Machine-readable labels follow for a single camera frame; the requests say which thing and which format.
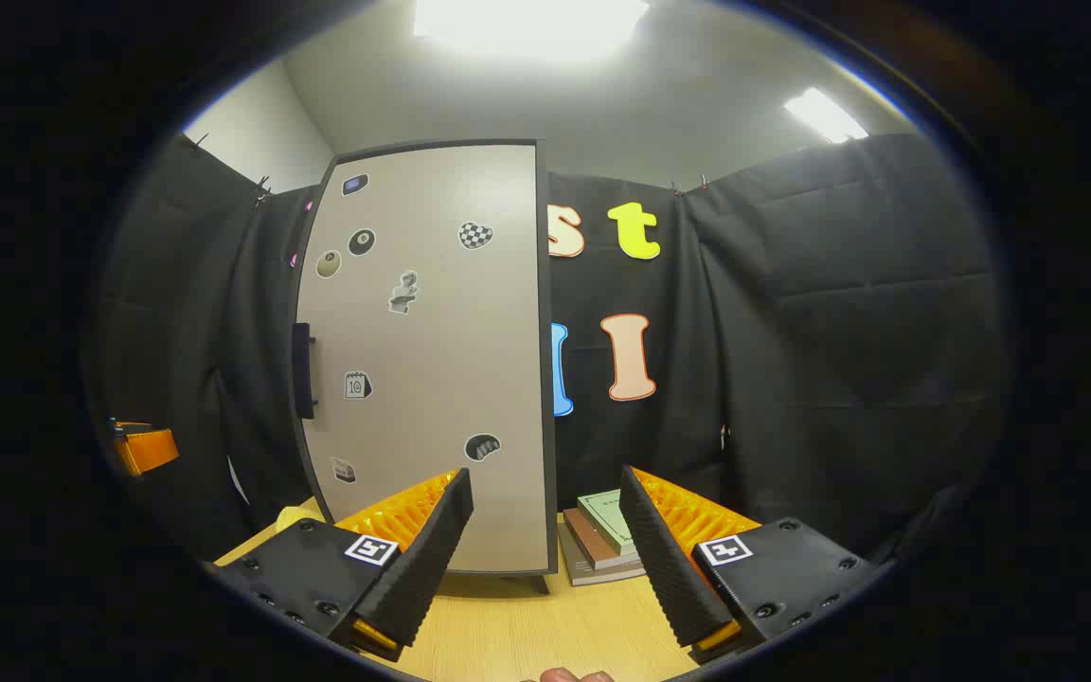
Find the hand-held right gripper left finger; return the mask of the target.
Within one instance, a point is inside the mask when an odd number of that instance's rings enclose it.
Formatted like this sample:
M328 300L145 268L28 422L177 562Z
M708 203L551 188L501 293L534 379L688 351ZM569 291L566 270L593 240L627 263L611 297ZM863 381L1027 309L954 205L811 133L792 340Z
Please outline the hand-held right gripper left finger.
M274 617L395 661L419 634L472 513L461 467L336 523L295 515L209 574Z

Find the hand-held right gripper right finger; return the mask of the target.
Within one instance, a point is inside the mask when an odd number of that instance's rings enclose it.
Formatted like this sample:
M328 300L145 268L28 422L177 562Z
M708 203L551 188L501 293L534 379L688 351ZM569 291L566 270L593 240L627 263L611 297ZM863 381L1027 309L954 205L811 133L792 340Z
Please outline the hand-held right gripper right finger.
M746 518L625 466L619 508L679 646L705 665L849 603L876 565L804 521Z

